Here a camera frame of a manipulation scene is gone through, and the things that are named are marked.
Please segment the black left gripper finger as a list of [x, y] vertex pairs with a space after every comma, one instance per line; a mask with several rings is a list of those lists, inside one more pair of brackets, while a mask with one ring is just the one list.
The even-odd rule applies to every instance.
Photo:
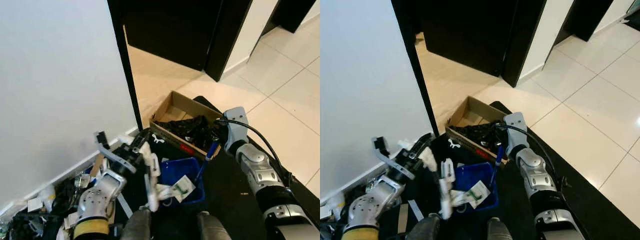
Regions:
[[142, 146], [148, 141], [151, 134], [150, 129], [144, 129], [135, 136], [132, 140], [132, 150], [140, 150]]
[[432, 132], [419, 137], [413, 144], [413, 154], [422, 154], [423, 151], [431, 145], [431, 142], [434, 141], [434, 139], [435, 135]]

